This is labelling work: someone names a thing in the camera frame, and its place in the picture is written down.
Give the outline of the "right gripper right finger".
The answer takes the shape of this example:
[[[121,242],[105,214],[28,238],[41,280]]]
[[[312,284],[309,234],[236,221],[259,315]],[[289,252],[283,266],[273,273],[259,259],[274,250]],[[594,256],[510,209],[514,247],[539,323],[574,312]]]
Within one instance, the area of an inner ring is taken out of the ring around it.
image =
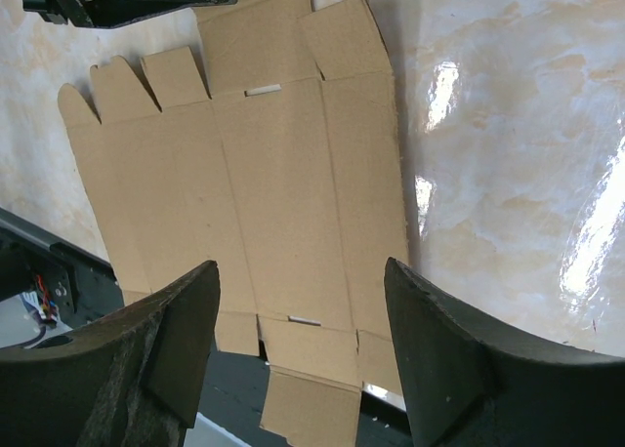
[[[527,333],[395,258],[384,286],[414,445],[623,445],[623,358]]]

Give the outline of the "brown cardboard box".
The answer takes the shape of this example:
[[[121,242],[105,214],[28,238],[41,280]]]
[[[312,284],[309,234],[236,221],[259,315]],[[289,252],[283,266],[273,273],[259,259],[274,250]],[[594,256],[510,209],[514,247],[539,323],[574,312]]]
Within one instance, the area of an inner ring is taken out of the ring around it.
[[[126,304],[219,268],[219,350],[264,353],[261,425],[352,446],[399,392],[383,275],[408,255],[395,79],[368,0],[241,0],[187,47],[90,70],[58,105]]]

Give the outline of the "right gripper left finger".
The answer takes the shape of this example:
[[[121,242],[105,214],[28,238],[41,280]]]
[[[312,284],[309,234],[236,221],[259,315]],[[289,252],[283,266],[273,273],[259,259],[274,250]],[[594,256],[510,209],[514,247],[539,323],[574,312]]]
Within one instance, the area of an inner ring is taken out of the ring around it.
[[[219,304],[208,261],[93,323],[2,348],[2,445],[183,445]]]

